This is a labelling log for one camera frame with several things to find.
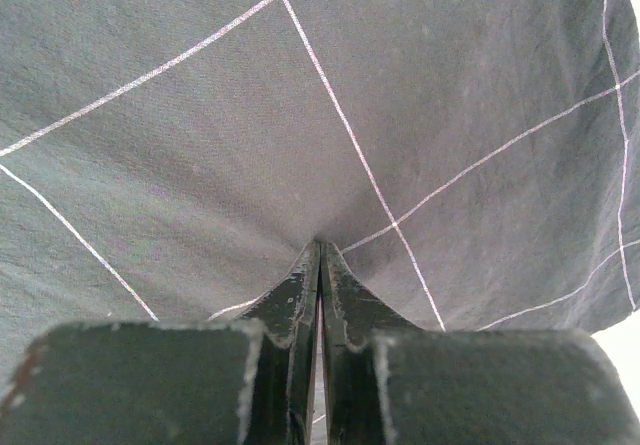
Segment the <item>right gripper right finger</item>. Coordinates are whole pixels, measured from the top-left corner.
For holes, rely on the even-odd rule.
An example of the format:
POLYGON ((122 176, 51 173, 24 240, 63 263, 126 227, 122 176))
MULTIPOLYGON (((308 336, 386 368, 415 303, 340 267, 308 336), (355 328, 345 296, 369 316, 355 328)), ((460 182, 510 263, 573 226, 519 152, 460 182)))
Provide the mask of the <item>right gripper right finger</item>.
POLYGON ((332 444, 635 444, 639 420, 580 330, 427 331, 367 289, 337 246, 320 279, 332 444))

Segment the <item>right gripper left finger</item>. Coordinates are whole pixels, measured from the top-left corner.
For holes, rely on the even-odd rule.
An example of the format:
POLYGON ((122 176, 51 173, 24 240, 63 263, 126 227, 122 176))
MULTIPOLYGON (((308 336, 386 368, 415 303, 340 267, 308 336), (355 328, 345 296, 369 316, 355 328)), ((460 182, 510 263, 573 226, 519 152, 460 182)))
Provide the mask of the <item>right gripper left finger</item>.
POLYGON ((2 394, 5 444, 306 444, 319 246, 230 321, 71 322, 2 394))

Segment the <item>dark grey checked cloth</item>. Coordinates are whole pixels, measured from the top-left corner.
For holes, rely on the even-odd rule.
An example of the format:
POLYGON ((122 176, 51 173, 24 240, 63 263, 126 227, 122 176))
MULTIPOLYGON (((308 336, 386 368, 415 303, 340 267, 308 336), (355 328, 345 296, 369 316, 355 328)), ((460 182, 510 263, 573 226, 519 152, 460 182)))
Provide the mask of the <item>dark grey checked cloth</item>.
POLYGON ((1 0, 1 375, 307 242, 427 329, 639 307, 631 0, 1 0))

